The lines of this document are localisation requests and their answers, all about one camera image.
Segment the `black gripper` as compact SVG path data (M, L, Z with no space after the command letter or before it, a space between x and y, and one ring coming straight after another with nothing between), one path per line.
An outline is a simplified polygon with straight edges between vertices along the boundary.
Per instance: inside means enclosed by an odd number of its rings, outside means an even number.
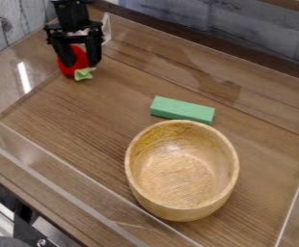
M45 25L47 43L53 46L56 55L68 68L76 62L76 55L69 43L85 43L88 65L91 68L100 62L101 43L104 41L101 27L103 23L99 21L88 21L75 30L64 29L59 23Z

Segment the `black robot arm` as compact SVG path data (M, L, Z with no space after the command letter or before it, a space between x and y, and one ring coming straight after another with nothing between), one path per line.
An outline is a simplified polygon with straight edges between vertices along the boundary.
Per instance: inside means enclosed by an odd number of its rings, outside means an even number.
M47 24L47 43L53 47L61 63L71 68L76 65L73 44L85 46L89 67L101 60L103 23L89 19L88 0L52 0L57 23Z

